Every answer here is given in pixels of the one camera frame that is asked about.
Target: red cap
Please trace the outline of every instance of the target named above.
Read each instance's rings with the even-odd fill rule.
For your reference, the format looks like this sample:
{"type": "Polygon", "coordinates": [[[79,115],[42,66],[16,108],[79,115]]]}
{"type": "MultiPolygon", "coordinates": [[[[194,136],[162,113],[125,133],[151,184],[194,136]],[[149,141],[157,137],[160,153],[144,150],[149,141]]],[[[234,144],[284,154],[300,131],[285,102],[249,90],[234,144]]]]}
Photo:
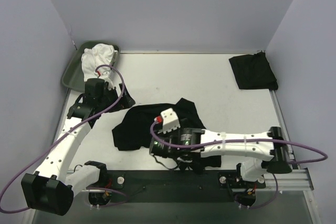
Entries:
{"type": "Polygon", "coordinates": [[[157,116],[155,119],[156,119],[156,121],[157,121],[158,123],[162,123],[162,117],[157,116]]]}

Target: black cloth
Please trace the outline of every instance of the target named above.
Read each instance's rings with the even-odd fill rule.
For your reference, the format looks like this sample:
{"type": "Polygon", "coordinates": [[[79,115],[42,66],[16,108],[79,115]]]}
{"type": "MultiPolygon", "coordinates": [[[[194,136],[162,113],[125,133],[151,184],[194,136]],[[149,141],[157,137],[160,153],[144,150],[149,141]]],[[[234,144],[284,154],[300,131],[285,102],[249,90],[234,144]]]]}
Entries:
{"type": "MultiPolygon", "coordinates": [[[[152,139],[150,126],[155,117],[169,108],[176,112],[180,120],[187,119],[188,127],[205,129],[198,117],[195,103],[184,98],[181,98],[177,104],[160,103],[134,106],[126,113],[121,124],[112,130],[114,146],[120,151],[138,150],[141,146],[149,148],[152,139]]],[[[204,167],[220,167],[221,157],[200,158],[197,162],[204,167]]]]}
{"type": "Polygon", "coordinates": [[[264,52],[229,59],[240,89],[277,90],[278,83],[264,52]]]}

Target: electrical cable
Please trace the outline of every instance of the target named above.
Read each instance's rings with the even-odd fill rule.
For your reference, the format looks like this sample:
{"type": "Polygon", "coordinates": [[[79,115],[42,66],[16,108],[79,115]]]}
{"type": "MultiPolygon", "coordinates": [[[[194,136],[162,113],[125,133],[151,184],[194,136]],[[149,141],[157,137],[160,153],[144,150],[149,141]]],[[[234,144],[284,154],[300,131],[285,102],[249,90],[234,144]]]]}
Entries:
{"type": "Polygon", "coordinates": [[[73,169],[74,172],[76,171],[77,166],[83,167],[82,165],[75,165],[75,167],[73,169]]]}
{"type": "Polygon", "coordinates": [[[257,189],[257,183],[254,183],[254,187],[253,187],[253,189],[252,189],[251,191],[249,191],[249,192],[246,191],[246,193],[247,193],[248,195],[251,195],[251,194],[253,194],[253,193],[256,192],[256,189],[257,189]]]}
{"type": "Polygon", "coordinates": [[[112,206],[117,206],[117,205],[121,205],[121,204],[124,204],[128,201],[129,197],[127,194],[124,194],[122,193],[121,191],[117,191],[117,190],[113,190],[113,189],[110,189],[110,188],[102,188],[102,187],[87,187],[86,188],[87,190],[102,190],[102,191],[109,191],[111,193],[114,193],[114,194],[119,194],[119,195],[122,195],[126,198],[126,200],[123,200],[123,201],[120,201],[120,202],[111,202],[111,203],[108,203],[106,205],[102,205],[102,206],[99,206],[99,208],[101,207],[112,207],[112,206]]]}
{"type": "Polygon", "coordinates": [[[101,112],[81,121],[80,123],[78,123],[77,125],[75,125],[73,128],[71,128],[68,132],[65,132],[65,134],[63,136],[61,136],[56,142],[54,142],[45,152],[43,152],[40,156],[38,156],[37,158],[35,158],[32,162],[30,162],[28,165],[26,165],[24,168],[22,168],[17,174],[15,174],[13,176],[13,178],[10,179],[10,181],[4,186],[4,188],[2,189],[1,193],[0,193],[0,212],[2,212],[3,214],[16,214],[18,212],[23,212],[29,209],[29,207],[25,207],[22,209],[17,209],[17,210],[4,210],[1,208],[1,200],[4,197],[5,192],[7,191],[8,187],[14,182],[14,180],[17,179],[18,176],[20,176],[25,170],[27,170],[28,168],[30,168],[32,165],[34,165],[36,162],[38,162],[41,158],[45,157],[56,145],[58,145],[61,141],[63,141],[68,135],[69,133],[71,133],[72,131],[74,131],[75,129],[77,129],[78,127],[82,126],[83,124],[91,121],[92,119],[95,119],[97,117],[99,117],[101,114],[104,114],[105,112],[108,112],[111,108],[113,108],[122,98],[124,92],[125,92],[125,82],[124,82],[124,78],[122,77],[121,73],[113,66],[111,65],[100,65],[96,68],[96,72],[98,71],[99,68],[101,67],[109,67],[112,70],[114,70],[120,77],[121,80],[121,84],[122,84],[122,88],[121,88],[121,93],[118,96],[118,98],[115,100],[114,103],[112,103],[110,106],[108,106],[106,109],[102,110],[101,112]]]}
{"type": "Polygon", "coordinates": [[[236,201],[240,206],[242,206],[242,207],[244,207],[244,208],[251,209],[251,210],[255,210],[255,209],[259,209],[259,208],[265,207],[265,206],[267,206],[268,204],[270,204],[271,202],[273,202],[273,201],[277,198],[277,196],[278,196],[278,194],[279,194],[279,185],[278,185],[278,180],[277,180],[276,176],[275,176],[273,173],[272,173],[272,175],[273,175],[273,177],[274,177],[274,181],[275,181],[275,193],[274,193],[273,197],[270,198],[268,201],[266,201],[266,202],[264,202],[264,203],[262,203],[262,204],[260,204],[260,205],[258,205],[258,206],[247,207],[247,206],[244,206],[244,205],[240,204],[240,203],[237,201],[237,197],[238,197],[239,194],[236,194],[236,196],[235,196],[235,201],[236,201]]]}
{"type": "Polygon", "coordinates": [[[109,179],[109,182],[108,182],[108,184],[105,186],[105,188],[110,188],[111,185],[112,185],[112,179],[110,178],[110,179],[109,179]]]}
{"type": "MultiPolygon", "coordinates": [[[[155,134],[154,126],[157,123],[158,122],[156,122],[156,121],[154,123],[152,123],[151,128],[150,128],[150,133],[155,140],[157,140],[161,144],[166,145],[168,147],[180,148],[180,149],[190,149],[190,148],[206,147],[206,146],[209,146],[209,145],[216,145],[216,144],[220,143],[220,141],[213,141],[213,142],[208,142],[208,143],[204,143],[204,144],[192,144],[192,145],[171,144],[171,143],[165,142],[164,140],[162,140],[160,137],[158,137],[155,134]]],[[[291,164],[291,165],[320,162],[320,161],[326,160],[328,158],[328,155],[326,153],[324,153],[323,151],[320,151],[316,148],[313,148],[313,147],[310,147],[310,146],[307,146],[307,145],[304,145],[304,144],[299,144],[299,143],[294,143],[294,142],[279,140],[279,139],[245,139],[245,140],[238,139],[238,140],[224,140],[224,141],[222,141],[222,143],[245,143],[245,142],[246,143],[272,142],[272,143],[276,143],[276,144],[287,144],[287,145],[292,145],[292,146],[297,146],[297,147],[300,147],[300,148],[304,148],[304,149],[316,152],[318,154],[321,154],[323,156],[321,158],[316,158],[316,159],[308,159],[308,160],[303,160],[303,161],[290,161],[290,162],[288,162],[288,164],[291,164]]]]}
{"type": "Polygon", "coordinates": [[[167,166],[165,166],[165,164],[161,163],[160,161],[158,161],[158,159],[155,157],[155,155],[151,155],[152,157],[154,157],[155,162],[157,162],[158,164],[162,165],[164,168],[168,169],[168,170],[176,170],[179,165],[176,165],[174,168],[168,168],[167,166]]]}
{"type": "Polygon", "coordinates": [[[138,190],[136,190],[134,193],[132,193],[129,197],[132,198],[136,195],[138,195],[139,193],[142,193],[146,191],[146,186],[141,186],[141,188],[139,188],[138,190]]]}

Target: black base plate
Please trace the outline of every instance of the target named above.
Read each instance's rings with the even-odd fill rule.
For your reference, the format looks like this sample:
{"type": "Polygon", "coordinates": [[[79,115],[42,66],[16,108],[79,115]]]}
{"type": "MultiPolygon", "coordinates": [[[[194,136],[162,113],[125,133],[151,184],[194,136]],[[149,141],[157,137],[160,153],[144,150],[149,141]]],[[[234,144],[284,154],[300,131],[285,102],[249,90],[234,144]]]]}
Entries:
{"type": "MultiPolygon", "coordinates": [[[[127,194],[129,202],[232,202],[232,191],[219,182],[221,176],[234,178],[235,170],[205,170],[195,174],[191,170],[109,170],[112,189],[127,194]],[[124,177],[123,185],[116,179],[124,177]]],[[[231,189],[243,188],[244,184],[232,183],[231,189]]],[[[111,202],[124,200],[113,194],[111,202]]]]}

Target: green tray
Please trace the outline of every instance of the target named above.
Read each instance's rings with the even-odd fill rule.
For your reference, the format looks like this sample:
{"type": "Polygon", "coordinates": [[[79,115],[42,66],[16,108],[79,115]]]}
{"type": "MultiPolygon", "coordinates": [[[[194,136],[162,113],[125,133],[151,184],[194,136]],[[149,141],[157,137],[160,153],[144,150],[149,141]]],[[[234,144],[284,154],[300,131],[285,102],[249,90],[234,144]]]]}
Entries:
{"type": "Polygon", "coordinates": [[[69,65],[67,66],[66,70],[63,73],[61,83],[70,89],[79,91],[79,92],[84,92],[85,89],[85,84],[84,84],[84,74],[82,71],[82,61],[81,57],[82,54],[84,53],[84,50],[86,48],[92,49],[97,44],[106,44],[106,45],[112,45],[114,47],[114,50],[116,51],[112,57],[111,65],[114,66],[116,63],[117,59],[119,58],[120,54],[120,48],[116,45],[113,45],[110,42],[106,41],[88,41],[85,42],[83,45],[78,48],[78,50],[75,52],[73,55],[69,65]]]}

